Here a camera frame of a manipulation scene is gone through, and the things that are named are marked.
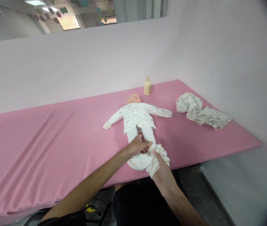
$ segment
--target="white baby outfit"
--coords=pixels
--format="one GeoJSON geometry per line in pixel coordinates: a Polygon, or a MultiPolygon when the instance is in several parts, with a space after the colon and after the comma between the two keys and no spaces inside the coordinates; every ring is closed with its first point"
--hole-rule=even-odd
{"type": "Polygon", "coordinates": [[[231,119],[233,119],[232,116],[207,106],[196,114],[195,122],[199,125],[207,124],[212,126],[215,130],[220,130],[230,122],[231,119]]]}
{"type": "Polygon", "coordinates": [[[104,124],[103,128],[111,128],[112,124],[123,118],[125,135],[129,130],[134,129],[136,126],[139,128],[149,126],[156,129],[151,115],[171,118],[172,111],[145,103],[130,103],[121,107],[115,114],[113,114],[113,116],[104,124]]]}
{"type": "Polygon", "coordinates": [[[129,143],[138,135],[138,132],[143,133],[143,137],[146,141],[153,141],[152,146],[149,148],[146,154],[139,153],[127,161],[128,165],[135,170],[143,171],[146,169],[152,178],[154,173],[159,168],[159,163],[153,154],[153,149],[155,149],[157,153],[162,156],[168,166],[170,159],[167,157],[167,153],[164,148],[160,144],[156,144],[156,140],[152,131],[153,129],[156,129],[156,126],[154,125],[151,115],[171,118],[172,111],[164,108],[158,108],[146,103],[130,103],[121,107],[104,124],[103,128],[111,128],[112,124],[120,121],[123,118],[124,134],[127,135],[129,143]]]}
{"type": "Polygon", "coordinates": [[[202,110],[203,101],[192,93],[185,93],[177,100],[177,112],[187,112],[187,118],[197,124],[207,124],[215,130],[222,129],[233,117],[210,107],[202,110]]]}
{"type": "Polygon", "coordinates": [[[177,112],[187,112],[186,117],[194,121],[196,113],[202,110],[203,101],[192,93],[185,93],[177,100],[177,112]]]}
{"type": "Polygon", "coordinates": [[[156,150],[157,153],[159,153],[162,156],[166,164],[170,166],[169,165],[170,159],[167,157],[167,152],[160,144],[155,144],[155,143],[151,145],[146,154],[139,153],[138,155],[127,161],[128,165],[131,168],[139,171],[143,171],[144,169],[146,169],[146,171],[152,178],[155,172],[160,167],[158,160],[153,154],[154,149],[156,150]]]}

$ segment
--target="doll head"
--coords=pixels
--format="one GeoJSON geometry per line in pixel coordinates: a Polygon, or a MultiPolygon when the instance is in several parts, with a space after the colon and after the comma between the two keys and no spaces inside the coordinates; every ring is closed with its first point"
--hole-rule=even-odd
{"type": "Polygon", "coordinates": [[[138,94],[131,94],[128,98],[127,98],[127,103],[140,103],[141,99],[140,96],[138,94]]]}

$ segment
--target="doll leg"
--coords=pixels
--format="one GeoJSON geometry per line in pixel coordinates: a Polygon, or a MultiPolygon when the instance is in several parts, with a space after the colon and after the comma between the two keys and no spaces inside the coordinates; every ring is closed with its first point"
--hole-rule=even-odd
{"type": "Polygon", "coordinates": [[[145,141],[153,141],[153,143],[156,143],[155,137],[153,135],[153,130],[150,126],[143,127],[141,129],[145,141]]]}
{"type": "Polygon", "coordinates": [[[127,132],[128,143],[130,143],[138,135],[137,127],[127,132]]]}

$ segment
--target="pink sheet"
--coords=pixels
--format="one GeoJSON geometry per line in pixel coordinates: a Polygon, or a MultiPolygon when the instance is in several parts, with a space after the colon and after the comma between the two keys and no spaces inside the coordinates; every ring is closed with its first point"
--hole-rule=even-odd
{"type": "MultiPolygon", "coordinates": [[[[139,94],[142,102],[173,111],[172,118],[153,116],[154,135],[167,151],[172,169],[261,145],[234,121],[215,131],[177,113],[175,102],[185,92],[199,96],[176,80],[153,85],[151,96],[137,88],[0,114],[0,224],[16,220],[11,214],[18,213],[19,219],[30,210],[54,205],[125,147],[122,121],[109,130],[102,126],[131,93],[139,94]]],[[[205,106],[212,107],[204,100],[205,106]]],[[[147,176],[125,164],[105,186],[147,176]]]]}

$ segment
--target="dark pants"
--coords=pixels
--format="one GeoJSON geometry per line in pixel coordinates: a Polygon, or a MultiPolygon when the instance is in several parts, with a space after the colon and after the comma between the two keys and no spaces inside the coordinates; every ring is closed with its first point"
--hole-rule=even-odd
{"type": "MultiPolygon", "coordinates": [[[[178,175],[174,176],[182,189],[178,175]]],[[[127,184],[116,191],[113,212],[118,226],[180,225],[155,183],[149,179],[142,179],[142,185],[127,184]]]]}

